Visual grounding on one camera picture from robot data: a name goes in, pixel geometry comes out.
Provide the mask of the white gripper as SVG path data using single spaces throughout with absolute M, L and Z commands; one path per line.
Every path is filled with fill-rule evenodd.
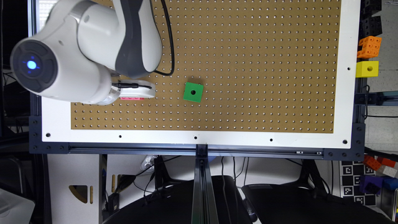
M 120 92 L 120 98 L 155 97 L 155 85 L 144 80 L 118 80 L 112 86 Z

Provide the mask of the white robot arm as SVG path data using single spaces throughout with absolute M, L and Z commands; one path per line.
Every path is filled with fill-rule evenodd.
M 149 0 L 63 0 L 42 30 L 21 40 L 11 70 L 27 90 L 45 98 L 108 105 L 118 98 L 152 98 L 145 81 L 161 60 L 162 43 Z

